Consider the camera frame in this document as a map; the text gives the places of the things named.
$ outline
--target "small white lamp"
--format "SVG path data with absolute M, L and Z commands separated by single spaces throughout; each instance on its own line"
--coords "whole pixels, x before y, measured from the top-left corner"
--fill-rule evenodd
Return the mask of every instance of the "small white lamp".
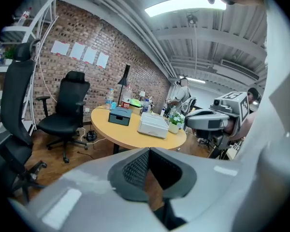
M 139 96 L 145 97 L 145 91 L 141 91 L 140 94 L 139 94 Z

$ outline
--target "yellow tabletop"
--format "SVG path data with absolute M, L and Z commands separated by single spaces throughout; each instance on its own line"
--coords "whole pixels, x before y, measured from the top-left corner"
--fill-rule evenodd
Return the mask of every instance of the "yellow tabletop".
M 177 134 L 168 132 L 165 139 L 138 133 L 141 116 L 131 114 L 129 126 L 108 122 L 109 110 L 100 106 L 91 112 L 91 122 L 95 130 L 114 144 L 127 149 L 144 147 L 162 147 L 177 149 L 186 141 L 186 133 L 179 130 Z

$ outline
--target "green plant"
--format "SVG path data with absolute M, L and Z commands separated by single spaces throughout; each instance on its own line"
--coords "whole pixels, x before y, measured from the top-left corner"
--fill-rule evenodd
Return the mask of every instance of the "green plant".
M 12 47 L 9 50 L 7 50 L 4 53 L 5 58 L 7 58 L 7 59 L 13 59 L 14 51 L 15 51 L 15 48 L 14 47 Z
M 175 112 L 173 117 L 169 119 L 169 122 L 174 125 L 177 125 L 177 124 L 183 124 L 184 120 L 185 120 L 185 116 L 183 116 L 179 112 Z

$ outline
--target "chair headrest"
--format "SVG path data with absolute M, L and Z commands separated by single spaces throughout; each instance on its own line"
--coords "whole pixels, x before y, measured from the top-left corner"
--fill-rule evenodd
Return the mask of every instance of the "chair headrest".
M 19 44 L 14 51 L 13 59 L 17 61 L 26 61 L 31 59 L 33 46 L 39 41 L 40 39 L 36 39 L 32 42 Z
M 74 82 L 74 83 L 84 83 L 85 82 L 85 73 L 70 71 L 67 73 L 64 78 L 66 81 Z

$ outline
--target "fluorescent light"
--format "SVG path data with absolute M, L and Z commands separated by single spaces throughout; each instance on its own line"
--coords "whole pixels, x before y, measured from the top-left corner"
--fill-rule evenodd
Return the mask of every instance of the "fluorescent light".
M 198 79 L 193 79 L 190 77 L 186 77 L 189 81 L 193 81 L 193 82 L 198 82 L 198 83 L 205 83 L 205 81 L 202 80 L 198 80 Z
M 153 17 L 171 11 L 198 8 L 225 10 L 227 5 L 221 0 L 215 0 L 214 4 L 210 4 L 207 0 L 169 0 L 149 7 L 145 12 Z

